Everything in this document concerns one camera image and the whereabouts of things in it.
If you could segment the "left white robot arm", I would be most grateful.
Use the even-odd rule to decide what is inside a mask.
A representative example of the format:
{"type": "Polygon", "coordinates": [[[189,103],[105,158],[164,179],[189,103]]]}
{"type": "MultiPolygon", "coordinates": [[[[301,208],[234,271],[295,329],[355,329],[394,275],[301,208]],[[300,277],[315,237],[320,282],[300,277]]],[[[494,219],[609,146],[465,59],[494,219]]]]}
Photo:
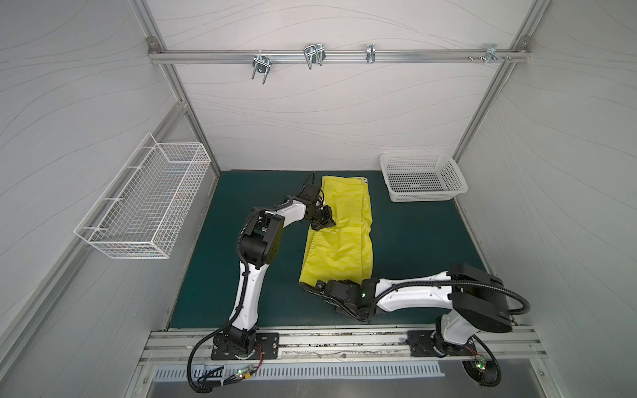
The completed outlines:
{"type": "Polygon", "coordinates": [[[254,208],[241,229],[237,255],[242,271],[235,308],[221,331],[221,343],[239,358],[252,355],[257,345],[260,295],[266,272],[279,254],[283,231],[302,221],[316,231],[336,225],[323,189],[311,182],[278,206],[254,208]]]}

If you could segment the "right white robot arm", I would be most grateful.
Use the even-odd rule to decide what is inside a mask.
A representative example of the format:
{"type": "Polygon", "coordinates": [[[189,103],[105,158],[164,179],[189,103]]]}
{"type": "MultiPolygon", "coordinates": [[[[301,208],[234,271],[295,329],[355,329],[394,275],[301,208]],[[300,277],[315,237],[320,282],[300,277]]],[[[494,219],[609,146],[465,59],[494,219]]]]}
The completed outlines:
{"type": "Polygon", "coordinates": [[[377,313],[410,308],[446,309],[448,313],[436,322],[433,332],[408,339],[437,358],[468,355],[476,333],[513,329],[502,280],[465,264],[409,280],[319,280],[304,288],[359,322],[369,322],[377,313]]]}

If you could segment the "yellow long pants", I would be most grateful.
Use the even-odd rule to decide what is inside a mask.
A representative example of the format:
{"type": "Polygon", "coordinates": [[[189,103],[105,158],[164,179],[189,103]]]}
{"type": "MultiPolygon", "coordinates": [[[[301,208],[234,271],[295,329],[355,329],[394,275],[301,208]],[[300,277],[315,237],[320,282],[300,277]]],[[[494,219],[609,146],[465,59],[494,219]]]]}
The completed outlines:
{"type": "Polygon", "coordinates": [[[300,282],[310,286],[330,280],[360,284],[373,273],[373,214],[368,180],[325,176],[322,189],[336,225],[309,230],[300,282]]]}

